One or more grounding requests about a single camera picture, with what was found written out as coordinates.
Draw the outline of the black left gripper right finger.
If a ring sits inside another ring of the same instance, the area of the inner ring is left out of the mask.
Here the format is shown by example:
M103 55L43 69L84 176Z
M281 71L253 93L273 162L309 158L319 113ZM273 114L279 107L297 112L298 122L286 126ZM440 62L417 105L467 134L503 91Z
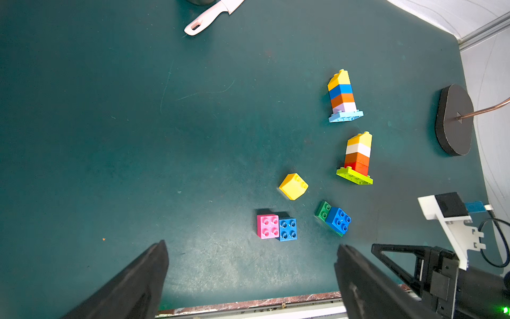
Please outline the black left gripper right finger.
M335 273L349 318L439 318L352 246L339 246Z

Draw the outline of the dark green long lego brick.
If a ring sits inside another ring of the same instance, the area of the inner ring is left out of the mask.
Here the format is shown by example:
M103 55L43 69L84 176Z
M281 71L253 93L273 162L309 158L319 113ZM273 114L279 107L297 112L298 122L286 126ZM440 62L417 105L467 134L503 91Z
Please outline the dark green long lego brick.
M343 237L342 233L334 230L329 224L327 224L325 222L325 220L328 218L331 208L332 208L331 205L327 201L322 200L320 202L314 216L324 228L328 229L330 232L333 232L337 236Z

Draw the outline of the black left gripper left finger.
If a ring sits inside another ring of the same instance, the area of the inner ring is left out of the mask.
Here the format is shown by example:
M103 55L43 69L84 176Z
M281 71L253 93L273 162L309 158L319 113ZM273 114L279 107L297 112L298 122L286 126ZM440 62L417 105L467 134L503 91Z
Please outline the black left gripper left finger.
M64 318L155 318L169 266L164 240L153 244Z

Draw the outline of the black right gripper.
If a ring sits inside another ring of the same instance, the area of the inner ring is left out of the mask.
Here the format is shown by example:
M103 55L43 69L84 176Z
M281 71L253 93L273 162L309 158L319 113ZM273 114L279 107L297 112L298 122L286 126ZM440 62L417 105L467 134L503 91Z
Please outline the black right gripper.
M371 252L422 303L441 318L453 318L459 275L455 253L439 247L372 244Z

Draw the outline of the red lego brick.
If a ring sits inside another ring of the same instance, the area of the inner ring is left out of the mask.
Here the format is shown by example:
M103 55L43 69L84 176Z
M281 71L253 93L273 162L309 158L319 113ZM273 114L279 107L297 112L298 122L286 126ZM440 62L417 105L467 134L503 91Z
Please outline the red lego brick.
M361 162L351 162L346 163L344 167L350 167L353 171L356 171L362 175L368 176L369 175L369 166L361 163Z

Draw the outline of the purple lego brick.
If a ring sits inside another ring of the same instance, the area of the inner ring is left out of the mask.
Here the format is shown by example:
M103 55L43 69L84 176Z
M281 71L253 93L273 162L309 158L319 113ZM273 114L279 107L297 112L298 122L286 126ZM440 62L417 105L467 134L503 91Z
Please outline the purple lego brick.
M357 112L356 103L354 102L344 102L340 104L339 106L336 106L333 108L333 113L339 113L339 112Z

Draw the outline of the blue lego brick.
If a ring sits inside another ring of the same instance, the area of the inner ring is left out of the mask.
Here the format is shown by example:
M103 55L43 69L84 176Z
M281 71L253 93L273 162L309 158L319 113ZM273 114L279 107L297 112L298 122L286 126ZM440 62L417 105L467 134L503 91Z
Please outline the blue lego brick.
M293 241L298 238L297 222L294 218L280 219L280 236L279 241Z
M342 94L353 94L353 89L351 85L337 85L332 89L329 89L329 98L334 100L338 96Z
M351 221L351 217L338 207L332 207L325 219L325 223L341 237L348 232Z

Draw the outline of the orange lego brick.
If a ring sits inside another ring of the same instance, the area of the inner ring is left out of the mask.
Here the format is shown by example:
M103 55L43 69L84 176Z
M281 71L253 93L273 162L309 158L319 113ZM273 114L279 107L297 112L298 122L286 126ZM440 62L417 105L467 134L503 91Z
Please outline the orange lego brick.
M361 163L364 166L369 166L370 157L366 156L362 153L355 152L350 153L345 156L345 164L344 166L348 166L349 164Z
M336 108L343 103L355 102L353 94L340 94L337 97L331 99L331 107Z

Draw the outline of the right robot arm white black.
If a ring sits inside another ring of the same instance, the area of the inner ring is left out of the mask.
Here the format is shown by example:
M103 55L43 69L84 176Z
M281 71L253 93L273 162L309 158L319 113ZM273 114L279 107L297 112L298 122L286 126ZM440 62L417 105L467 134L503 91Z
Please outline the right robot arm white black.
M449 250L374 244L371 252L420 298L425 307L442 318L509 318L509 285L505 280L475 267L466 271L459 268L460 260ZM390 259L389 253L414 256L414 272L405 271Z

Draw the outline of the orange lego brick front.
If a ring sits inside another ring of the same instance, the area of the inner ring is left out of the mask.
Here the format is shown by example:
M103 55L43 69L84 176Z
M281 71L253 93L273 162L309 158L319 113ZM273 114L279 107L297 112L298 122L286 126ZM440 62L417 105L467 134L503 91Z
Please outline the orange lego brick front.
M349 164L361 163L364 166L369 166L370 157L366 156L362 153L355 152L350 153L345 156L345 164L344 166L348 166Z

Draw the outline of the lime green long lego brick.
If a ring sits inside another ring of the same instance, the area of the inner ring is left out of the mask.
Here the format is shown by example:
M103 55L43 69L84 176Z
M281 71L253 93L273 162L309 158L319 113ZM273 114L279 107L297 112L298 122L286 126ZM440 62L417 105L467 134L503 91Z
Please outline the lime green long lego brick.
M368 175L363 175L350 166L341 167L336 174L360 186L373 185L373 180Z

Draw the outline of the cream lego brick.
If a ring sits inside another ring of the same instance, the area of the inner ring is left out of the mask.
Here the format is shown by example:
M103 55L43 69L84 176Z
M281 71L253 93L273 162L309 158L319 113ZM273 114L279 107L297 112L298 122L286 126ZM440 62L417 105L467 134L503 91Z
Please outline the cream lego brick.
M354 153L360 153L369 158L371 156L371 147L366 146L362 143L348 145L345 154L348 155Z

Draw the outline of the yellow lego brick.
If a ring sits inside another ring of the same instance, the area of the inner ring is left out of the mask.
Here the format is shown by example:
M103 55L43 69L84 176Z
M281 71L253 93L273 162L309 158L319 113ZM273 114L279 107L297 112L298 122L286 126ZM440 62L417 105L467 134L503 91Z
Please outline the yellow lego brick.
M351 81L349 78L349 73L347 70L341 69L338 73L334 74L334 76L330 79L328 83L328 90L332 91L335 87L339 85L350 85Z
M279 190L290 200L294 201L305 194L308 184L297 174L288 174L280 184Z
M373 136L369 132L364 132L362 134L357 134L353 138L350 138L347 142L348 146L352 146L355 144L363 144L369 148L372 145Z

